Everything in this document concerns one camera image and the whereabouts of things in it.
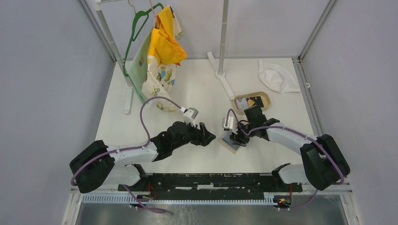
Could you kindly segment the beige card holder wallet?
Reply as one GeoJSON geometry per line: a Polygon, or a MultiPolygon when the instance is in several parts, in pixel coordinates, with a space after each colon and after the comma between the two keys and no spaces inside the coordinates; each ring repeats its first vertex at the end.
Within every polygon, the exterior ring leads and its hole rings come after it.
{"type": "Polygon", "coordinates": [[[238,150],[241,148],[240,145],[233,143],[233,141],[230,139],[230,135],[224,135],[223,137],[219,138],[218,141],[232,154],[237,154],[238,150]]]}

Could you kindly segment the gold card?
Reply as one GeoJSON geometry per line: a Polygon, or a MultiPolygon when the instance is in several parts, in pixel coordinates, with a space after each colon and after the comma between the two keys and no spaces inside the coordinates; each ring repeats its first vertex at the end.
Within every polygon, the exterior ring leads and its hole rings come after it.
{"type": "Polygon", "coordinates": [[[248,104],[249,107],[255,105],[255,103],[256,103],[254,100],[252,100],[250,98],[247,98],[246,100],[247,100],[247,104],[248,104]]]}

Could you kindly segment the black card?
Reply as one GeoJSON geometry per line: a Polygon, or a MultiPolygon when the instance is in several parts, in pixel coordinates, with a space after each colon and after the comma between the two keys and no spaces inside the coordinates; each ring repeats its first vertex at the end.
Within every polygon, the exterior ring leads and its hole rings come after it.
{"type": "Polygon", "coordinates": [[[252,100],[254,100],[256,102],[255,106],[258,106],[260,108],[264,108],[264,107],[268,106],[268,102],[266,100],[264,101],[262,96],[255,96],[252,98],[252,100]]]}

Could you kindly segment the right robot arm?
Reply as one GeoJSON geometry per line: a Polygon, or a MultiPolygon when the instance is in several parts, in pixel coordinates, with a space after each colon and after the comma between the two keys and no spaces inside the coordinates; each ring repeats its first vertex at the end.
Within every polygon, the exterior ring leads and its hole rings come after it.
{"type": "Polygon", "coordinates": [[[266,118],[260,107],[245,109],[245,121],[239,121],[233,109],[229,109],[222,125],[226,135],[222,140],[232,150],[247,146],[251,138],[258,137],[277,143],[301,157],[300,164],[283,164],[271,174],[271,186],[284,191],[293,183],[308,183],[317,190],[331,185],[341,185],[351,169],[335,139],[328,135],[314,136],[293,129],[280,120],[266,118]]]}

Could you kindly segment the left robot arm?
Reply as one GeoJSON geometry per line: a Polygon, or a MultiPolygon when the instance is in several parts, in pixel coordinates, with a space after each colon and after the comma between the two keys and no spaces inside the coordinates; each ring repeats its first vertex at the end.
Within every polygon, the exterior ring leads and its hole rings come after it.
{"type": "Polygon", "coordinates": [[[71,160],[70,183],[82,194],[102,185],[127,185],[142,191],[147,186],[147,177],[141,163],[166,159],[187,144],[205,147],[215,139],[203,122],[192,126],[177,121],[147,143],[137,146],[111,146],[96,140],[71,160]]]}

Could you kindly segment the white card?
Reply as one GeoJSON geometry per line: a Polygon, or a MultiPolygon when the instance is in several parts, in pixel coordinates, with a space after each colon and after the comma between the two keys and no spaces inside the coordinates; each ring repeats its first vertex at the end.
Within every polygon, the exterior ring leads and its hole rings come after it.
{"type": "Polygon", "coordinates": [[[237,98],[235,100],[237,109],[240,111],[244,111],[245,109],[249,108],[249,104],[246,98],[237,98]]]}

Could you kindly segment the beige oval tray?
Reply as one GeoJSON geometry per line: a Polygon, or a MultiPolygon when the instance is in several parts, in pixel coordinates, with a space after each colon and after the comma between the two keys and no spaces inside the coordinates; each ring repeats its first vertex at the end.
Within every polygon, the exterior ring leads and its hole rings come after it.
{"type": "Polygon", "coordinates": [[[261,108],[262,111],[266,110],[271,105],[271,101],[267,93],[263,91],[258,91],[254,93],[235,96],[235,98],[233,99],[233,104],[236,113],[239,115],[244,115],[244,110],[252,106],[258,106],[261,108]]]}

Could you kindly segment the right rack foot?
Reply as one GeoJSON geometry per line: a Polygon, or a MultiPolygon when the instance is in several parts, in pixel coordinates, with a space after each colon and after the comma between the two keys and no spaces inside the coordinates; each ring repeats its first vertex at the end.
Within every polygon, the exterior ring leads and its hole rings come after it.
{"type": "Polygon", "coordinates": [[[235,98],[235,95],[233,93],[233,90],[230,86],[230,84],[228,83],[227,79],[226,79],[226,74],[225,71],[223,69],[224,66],[224,58],[221,56],[219,61],[217,62],[214,55],[211,52],[207,53],[207,57],[210,60],[214,70],[215,70],[215,77],[216,79],[218,79],[220,81],[220,83],[222,84],[229,100],[233,100],[235,98]]]}

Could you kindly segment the white cloth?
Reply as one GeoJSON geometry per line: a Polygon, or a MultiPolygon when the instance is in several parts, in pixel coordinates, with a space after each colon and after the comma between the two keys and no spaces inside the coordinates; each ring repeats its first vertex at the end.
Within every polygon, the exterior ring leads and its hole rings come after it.
{"type": "Polygon", "coordinates": [[[277,93],[299,93],[298,81],[291,72],[279,64],[258,60],[258,77],[265,86],[277,93]]]}

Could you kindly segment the cream printed cloth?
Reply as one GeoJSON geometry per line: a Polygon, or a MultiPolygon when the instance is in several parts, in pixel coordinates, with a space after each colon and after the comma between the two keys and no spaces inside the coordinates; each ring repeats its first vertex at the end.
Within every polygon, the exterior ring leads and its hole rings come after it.
{"type": "Polygon", "coordinates": [[[149,99],[156,97],[152,102],[161,111],[171,113],[176,106],[160,97],[171,99],[171,91],[176,82],[176,70],[180,64],[159,64],[154,56],[147,56],[147,79],[143,84],[142,93],[149,99]]]}

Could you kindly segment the light green printed cloth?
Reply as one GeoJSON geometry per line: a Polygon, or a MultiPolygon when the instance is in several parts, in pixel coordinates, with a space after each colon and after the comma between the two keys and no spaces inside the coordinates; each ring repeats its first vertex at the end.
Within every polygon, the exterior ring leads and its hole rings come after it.
{"type": "Polygon", "coordinates": [[[142,87],[147,79],[147,53],[151,41],[151,34],[152,32],[150,31],[145,37],[143,43],[136,52],[136,55],[132,60],[131,67],[128,71],[129,78],[132,81],[133,90],[135,91],[135,94],[141,103],[144,103],[147,100],[142,93],[142,87]]]}

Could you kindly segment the yellow cloth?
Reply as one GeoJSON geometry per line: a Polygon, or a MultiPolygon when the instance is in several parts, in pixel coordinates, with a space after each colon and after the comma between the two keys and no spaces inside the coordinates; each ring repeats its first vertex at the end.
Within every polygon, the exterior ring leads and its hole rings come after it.
{"type": "Polygon", "coordinates": [[[159,64],[180,64],[187,53],[179,44],[183,31],[171,6],[162,9],[155,18],[147,55],[159,64]]]}

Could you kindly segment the left rack pole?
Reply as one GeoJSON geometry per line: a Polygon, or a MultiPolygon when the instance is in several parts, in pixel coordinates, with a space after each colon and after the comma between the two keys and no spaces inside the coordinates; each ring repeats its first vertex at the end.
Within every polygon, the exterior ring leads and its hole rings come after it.
{"type": "Polygon", "coordinates": [[[124,79],[126,81],[126,88],[127,89],[132,89],[132,82],[131,82],[130,78],[127,75],[125,75],[125,73],[123,71],[124,66],[123,66],[123,60],[122,60],[121,54],[120,54],[120,52],[119,52],[119,50],[118,50],[118,48],[116,46],[116,43],[115,43],[115,40],[114,40],[113,35],[111,33],[111,30],[110,30],[110,28],[108,26],[108,23],[107,23],[107,21],[105,19],[104,14],[103,14],[102,7],[101,7],[102,2],[103,2],[102,0],[94,0],[93,1],[94,10],[96,11],[96,14],[97,14],[97,17],[99,19],[99,22],[100,22],[100,24],[101,24],[101,26],[102,26],[102,28],[103,28],[103,30],[105,32],[105,37],[107,39],[107,42],[110,45],[111,52],[115,56],[116,62],[119,65],[119,67],[120,67],[120,69],[122,71],[122,75],[123,75],[123,77],[124,77],[124,79]]]}

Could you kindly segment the rack pole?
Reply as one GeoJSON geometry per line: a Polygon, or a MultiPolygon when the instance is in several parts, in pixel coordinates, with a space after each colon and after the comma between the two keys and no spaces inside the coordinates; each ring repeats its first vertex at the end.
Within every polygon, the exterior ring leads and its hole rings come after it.
{"type": "Polygon", "coordinates": [[[94,10],[96,11],[96,14],[97,14],[97,17],[99,19],[99,22],[100,22],[100,24],[101,24],[101,26],[102,26],[102,28],[103,28],[103,30],[105,32],[105,37],[107,39],[107,42],[110,45],[111,52],[115,56],[116,62],[119,65],[119,67],[120,67],[120,69],[122,71],[122,75],[123,75],[123,77],[124,77],[124,79],[126,81],[126,88],[127,89],[132,89],[132,82],[131,82],[130,78],[127,75],[125,75],[125,73],[123,71],[124,66],[123,66],[123,60],[122,60],[121,54],[120,54],[120,52],[119,52],[119,50],[118,50],[118,48],[116,46],[116,43],[115,43],[115,40],[114,40],[113,35],[111,33],[111,30],[110,30],[110,28],[108,26],[108,23],[107,23],[107,21],[105,19],[104,14],[103,14],[102,7],[101,7],[102,2],[103,2],[102,0],[94,0],[93,1],[94,10]]]}
{"type": "Polygon", "coordinates": [[[220,54],[219,54],[219,65],[217,76],[225,76],[223,71],[224,58],[225,58],[225,44],[226,44],[226,33],[227,33],[227,20],[228,20],[228,8],[229,0],[223,1],[223,12],[222,12],[222,29],[221,29],[221,41],[220,41],[220,54]]]}

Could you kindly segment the pink clothes hanger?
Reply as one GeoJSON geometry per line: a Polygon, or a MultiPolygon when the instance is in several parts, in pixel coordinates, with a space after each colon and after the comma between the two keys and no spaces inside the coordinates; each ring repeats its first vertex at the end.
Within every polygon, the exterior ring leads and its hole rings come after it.
{"type": "Polygon", "coordinates": [[[156,14],[155,14],[155,11],[154,11],[154,6],[153,6],[152,0],[149,0],[149,2],[150,2],[150,5],[151,5],[151,12],[152,12],[153,17],[154,17],[153,28],[155,29],[155,27],[156,27],[156,21],[157,21],[157,19],[156,19],[156,14]]]}

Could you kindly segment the right rack pole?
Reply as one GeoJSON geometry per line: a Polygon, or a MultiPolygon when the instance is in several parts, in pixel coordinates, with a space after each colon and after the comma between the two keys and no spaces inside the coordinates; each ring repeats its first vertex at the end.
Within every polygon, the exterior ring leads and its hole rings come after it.
{"type": "Polygon", "coordinates": [[[220,54],[219,54],[219,65],[217,76],[225,76],[223,71],[224,58],[225,58],[225,44],[226,44],[226,33],[227,33],[227,20],[228,20],[228,8],[229,0],[223,1],[223,12],[222,12],[222,29],[221,29],[221,41],[220,41],[220,54]]]}

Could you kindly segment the green clothes hanger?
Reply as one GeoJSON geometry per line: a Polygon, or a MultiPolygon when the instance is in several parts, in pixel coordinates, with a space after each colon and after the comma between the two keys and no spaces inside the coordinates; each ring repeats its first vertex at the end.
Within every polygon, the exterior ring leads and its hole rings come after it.
{"type": "MultiPolygon", "coordinates": [[[[153,6],[154,6],[154,9],[156,9],[156,8],[164,9],[164,5],[162,3],[160,3],[160,2],[154,4],[153,6]]],[[[135,12],[135,15],[134,15],[134,18],[132,20],[130,39],[129,39],[129,42],[128,42],[128,45],[127,45],[127,48],[126,48],[126,51],[125,51],[125,54],[124,54],[124,58],[123,58],[123,61],[122,61],[122,72],[123,72],[124,76],[125,76],[125,73],[124,73],[125,72],[125,67],[124,66],[125,66],[125,62],[127,61],[131,45],[132,45],[133,42],[136,41],[138,35],[140,34],[141,30],[143,29],[144,25],[146,24],[146,22],[149,19],[149,14],[152,13],[151,12],[151,8],[146,10],[146,11],[142,11],[142,10],[141,11],[136,11],[135,10],[134,12],[135,12]],[[144,17],[145,19],[144,19],[143,23],[140,26],[138,26],[138,21],[139,21],[139,19],[141,17],[144,17]]]]}

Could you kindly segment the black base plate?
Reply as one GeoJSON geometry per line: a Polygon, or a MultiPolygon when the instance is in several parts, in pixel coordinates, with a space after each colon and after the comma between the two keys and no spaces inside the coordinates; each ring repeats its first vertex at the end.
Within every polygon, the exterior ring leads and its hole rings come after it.
{"type": "Polygon", "coordinates": [[[156,200],[263,200],[264,193],[301,192],[300,184],[283,184],[270,173],[152,173],[131,192],[156,200]]]}

